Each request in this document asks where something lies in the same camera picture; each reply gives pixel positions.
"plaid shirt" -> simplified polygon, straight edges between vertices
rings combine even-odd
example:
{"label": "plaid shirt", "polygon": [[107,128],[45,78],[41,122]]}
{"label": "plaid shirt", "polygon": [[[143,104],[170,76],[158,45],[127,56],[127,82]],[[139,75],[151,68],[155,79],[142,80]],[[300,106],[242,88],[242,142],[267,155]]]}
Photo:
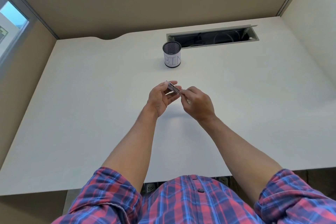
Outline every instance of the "plaid shirt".
{"label": "plaid shirt", "polygon": [[197,175],[166,182],[142,197],[116,171],[99,168],[67,215],[53,224],[336,223],[336,202],[292,171],[275,174],[254,210],[218,181]]}

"white desk surface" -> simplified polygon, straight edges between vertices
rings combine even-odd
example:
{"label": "white desk surface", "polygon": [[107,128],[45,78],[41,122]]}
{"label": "white desk surface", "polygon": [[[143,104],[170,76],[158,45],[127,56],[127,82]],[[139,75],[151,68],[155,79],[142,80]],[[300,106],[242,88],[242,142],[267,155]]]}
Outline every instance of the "white desk surface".
{"label": "white desk surface", "polygon": [[[183,49],[164,65],[167,33],[258,25],[260,41]],[[0,171],[0,195],[81,188],[165,80],[197,86],[216,114],[283,167],[336,166],[336,88],[282,19],[59,40]],[[159,118],[145,182],[230,175],[180,101]]]}

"forearm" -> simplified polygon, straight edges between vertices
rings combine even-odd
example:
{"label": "forearm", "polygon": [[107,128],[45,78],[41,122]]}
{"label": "forearm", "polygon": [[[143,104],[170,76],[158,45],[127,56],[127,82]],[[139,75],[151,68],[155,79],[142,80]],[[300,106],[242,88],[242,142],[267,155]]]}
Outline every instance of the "forearm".
{"label": "forearm", "polygon": [[138,192],[148,171],[157,118],[157,111],[146,105],[133,127],[102,165],[119,172]]}
{"label": "forearm", "polygon": [[217,117],[199,124],[215,142],[238,184],[248,197],[256,202],[267,182],[282,167],[233,132]]}

